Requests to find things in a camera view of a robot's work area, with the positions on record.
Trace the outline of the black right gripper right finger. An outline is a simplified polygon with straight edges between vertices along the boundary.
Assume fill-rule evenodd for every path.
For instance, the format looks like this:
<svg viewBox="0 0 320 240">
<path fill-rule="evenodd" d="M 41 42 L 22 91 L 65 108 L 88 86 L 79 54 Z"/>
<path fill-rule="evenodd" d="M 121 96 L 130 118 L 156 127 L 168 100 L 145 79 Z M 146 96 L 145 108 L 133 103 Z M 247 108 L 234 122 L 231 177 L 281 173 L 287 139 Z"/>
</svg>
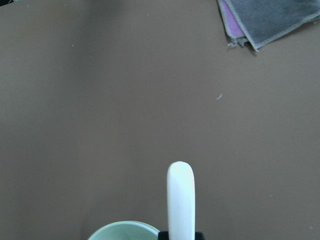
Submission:
<svg viewBox="0 0 320 240">
<path fill-rule="evenodd" d="M 205 235 L 202 232 L 195 232 L 195 240 L 205 240 Z"/>
</svg>

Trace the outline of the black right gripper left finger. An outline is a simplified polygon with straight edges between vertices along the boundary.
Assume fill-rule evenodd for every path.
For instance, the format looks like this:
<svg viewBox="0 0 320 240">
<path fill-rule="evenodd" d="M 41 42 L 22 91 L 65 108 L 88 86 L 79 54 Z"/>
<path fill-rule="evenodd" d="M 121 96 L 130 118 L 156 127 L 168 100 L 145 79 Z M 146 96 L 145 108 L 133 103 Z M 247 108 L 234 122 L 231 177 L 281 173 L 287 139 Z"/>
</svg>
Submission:
<svg viewBox="0 0 320 240">
<path fill-rule="evenodd" d="M 158 240 L 169 240 L 169 232 L 168 231 L 160 231 L 157 235 Z"/>
</svg>

